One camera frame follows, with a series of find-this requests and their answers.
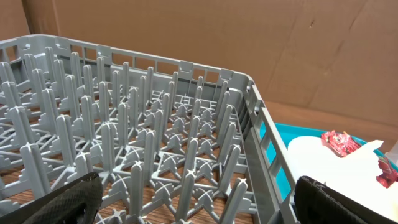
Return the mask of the red snack wrapper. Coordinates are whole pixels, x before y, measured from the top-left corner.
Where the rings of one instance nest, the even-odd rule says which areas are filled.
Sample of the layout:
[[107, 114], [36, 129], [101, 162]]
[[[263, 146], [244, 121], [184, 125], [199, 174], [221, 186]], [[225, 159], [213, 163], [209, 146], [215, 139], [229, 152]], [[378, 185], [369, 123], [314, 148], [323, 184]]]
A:
[[385, 188], [389, 188], [397, 182], [397, 171], [386, 156], [379, 156], [374, 151], [384, 143], [382, 140], [374, 140], [366, 144], [358, 143], [346, 132], [326, 132], [321, 135], [333, 150], [341, 157], [347, 169], [358, 168], [358, 172], [364, 172], [374, 178]]

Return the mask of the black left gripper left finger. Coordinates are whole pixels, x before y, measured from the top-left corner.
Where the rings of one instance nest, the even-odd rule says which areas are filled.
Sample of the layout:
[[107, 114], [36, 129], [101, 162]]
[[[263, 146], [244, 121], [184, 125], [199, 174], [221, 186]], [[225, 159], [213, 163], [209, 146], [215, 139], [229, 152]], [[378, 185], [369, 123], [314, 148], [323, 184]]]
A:
[[93, 223], [100, 210], [103, 185], [90, 172], [1, 217], [1, 223]]

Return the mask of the white napkin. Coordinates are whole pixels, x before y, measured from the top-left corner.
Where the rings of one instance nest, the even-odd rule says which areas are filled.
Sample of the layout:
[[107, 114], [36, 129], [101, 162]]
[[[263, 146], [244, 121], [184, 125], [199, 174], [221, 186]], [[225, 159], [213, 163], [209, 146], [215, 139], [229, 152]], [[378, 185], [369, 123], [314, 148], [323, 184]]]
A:
[[384, 142], [367, 142], [354, 153], [339, 157], [320, 137], [300, 136], [287, 148], [295, 180], [306, 175], [391, 220], [397, 221], [397, 183], [384, 187], [374, 150]]

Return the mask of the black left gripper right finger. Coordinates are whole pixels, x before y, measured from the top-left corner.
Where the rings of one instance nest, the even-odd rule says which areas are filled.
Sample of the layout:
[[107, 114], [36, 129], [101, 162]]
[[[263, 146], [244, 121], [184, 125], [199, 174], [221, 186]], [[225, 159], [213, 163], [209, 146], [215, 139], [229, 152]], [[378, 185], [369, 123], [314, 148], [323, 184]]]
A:
[[301, 224], [397, 224], [309, 176], [298, 179], [294, 204]]

